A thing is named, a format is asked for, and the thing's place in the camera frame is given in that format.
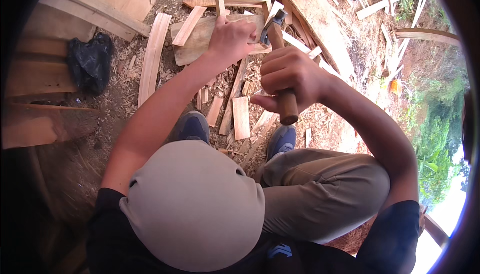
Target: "wooden hammer handle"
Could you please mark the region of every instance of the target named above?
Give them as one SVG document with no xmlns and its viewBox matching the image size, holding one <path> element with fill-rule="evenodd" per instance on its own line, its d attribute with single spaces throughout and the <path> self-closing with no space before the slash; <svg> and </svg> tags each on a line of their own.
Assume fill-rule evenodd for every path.
<svg viewBox="0 0 480 274">
<path fill-rule="evenodd" d="M 282 28 L 275 22 L 270 24 L 267 29 L 267 36 L 272 44 L 272 50 L 278 48 L 284 48 L 283 37 L 282 37 Z M 279 114 L 280 114 L 280 123 L 283 125 L 291 125 L 298 121 L 298 107 L 297 107 L 297 97 L 293 89 L 288 88 L 279 92 Z"/>
</svg>

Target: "logo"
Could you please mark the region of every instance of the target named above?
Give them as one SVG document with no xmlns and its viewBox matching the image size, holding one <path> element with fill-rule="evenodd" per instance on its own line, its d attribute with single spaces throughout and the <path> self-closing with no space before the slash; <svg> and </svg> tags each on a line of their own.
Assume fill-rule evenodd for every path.
<svg viewBox="0 0 480 274">
<path fill-rule="evenodd" d="M 279 253 L 283 253 L 287 257 L 292 256 L 292 250 L 290 249 L 290 246 L 287 246 L 285 244 L 280 244 L 278 246 L 270 248 L 267 252 L 267 256 L 268 256 L 268 258 L 273 258 L 275 255 L 277 255 Z"/>
</svg>

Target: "hand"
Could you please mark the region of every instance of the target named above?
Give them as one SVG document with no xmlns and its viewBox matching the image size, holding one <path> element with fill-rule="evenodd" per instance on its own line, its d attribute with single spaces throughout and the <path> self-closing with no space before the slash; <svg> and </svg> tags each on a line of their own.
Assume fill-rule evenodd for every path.
<svg viewBox="0 0 480 274">
<path fill-rule="evenodd" d="M 240 20 L 230 23 L 225 17 L 218 17 L 208 51 L 213 53 L 216 62 L 234 64 L 255 47 L 252 42 L 257 36 L 256 29 L 257 25 L 253 22 Z"/>
<path fill-rule="evenodd" d="M 339 80 L 320 68 L 307 54 L 293 46 L 276 49 L 269 53 L 263 60 L 260 74 L 262 75 L 261 86 L 267 94 L 274 95 L 280 90 L 293 88 L 299 112 L 313 103 L 321 103 L 328 95 L 330 85 Z M 250 98 L 250 102 L 278 113 L 276 97 L 254 95 Z"/>
</svg>

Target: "black plastic bag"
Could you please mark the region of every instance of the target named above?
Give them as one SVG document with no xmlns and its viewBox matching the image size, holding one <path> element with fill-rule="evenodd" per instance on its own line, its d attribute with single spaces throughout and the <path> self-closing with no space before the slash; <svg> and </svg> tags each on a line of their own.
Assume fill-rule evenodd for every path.
<svg viewBox="0 0 480 274">
<path fill-rule="evenodd" d="M 98 33 L 88 43 L 71 39 L 67 64 L 75 84 L 85 93 L 100 95 L 110 79 L 113 43 L 107 34 Z"/>
</svg>

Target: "blue sneaker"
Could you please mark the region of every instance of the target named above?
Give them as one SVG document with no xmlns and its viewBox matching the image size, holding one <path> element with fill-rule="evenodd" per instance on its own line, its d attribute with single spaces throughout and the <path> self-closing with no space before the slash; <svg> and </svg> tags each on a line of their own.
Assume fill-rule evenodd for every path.
<svg viewBox="0 0 480 274">
<path fill-rule="evenodd" d="M 279 153 L 285 153 L 293 150 L 295 140 L 297 139 L 297 130 L 293 125 L 282 125 L 273 133 L 272 138 L 268 142 L 267 162 Z"/>
<path fill-rule="evenodd" d="M 207 118 L 196 110 L 186 113 L 175 125 L 175 136 L 177 141 L 202 140 L 210 144 Z"/>
</svg>

